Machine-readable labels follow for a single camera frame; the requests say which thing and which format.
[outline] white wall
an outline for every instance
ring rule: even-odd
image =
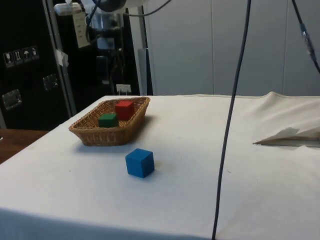
[[[148,13],[166,0],[149,0]],[[320,1],[296,0],[320,57]],[[146,17],[154,93],[231,94],[247,0],[173,0]],[[291,0],[253,0],[238,94],[320,95]]]
[[[145,12],[165,1],[150,0]],[[146,18],[155,95],[213,94],[211,9],[211,0],[173,0]]]

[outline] blue cube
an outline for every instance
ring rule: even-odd
[[[136,177],[145,178],[155,170],[154,154],[137,148],[125,156],[128,174]]]

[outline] white fabric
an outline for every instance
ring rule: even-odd
[[[68,127],[110,98],[0,165],[1,240],[211,239],[230,98],[154,96],[132,143],[83,146]],[[235,101],[218,239],[320,239],[320,149],[252,144],[263,109],[278,104],[268,99]],[[145,179],[127,174],[136,148],[154,153]]]
[[[252,112],[258,119],[254,142],[319,138],[320,98],[287,97],[271,92]]]

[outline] wooden floor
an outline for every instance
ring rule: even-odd
[[[45,134],[47,131],[0,129],[0,164],[20,152]]]

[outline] wicker basket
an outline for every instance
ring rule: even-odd
[[[127,100],[134,103],[134,115],[128,121],[119,121],[119,127],[99,127],[98,119],[103,114],[114,113],[119,101]],[[80,118],[69,127],[86,146],[117,146],[128,143],[145,119],[149,97],[113,99],[101,102],[97,107]]]

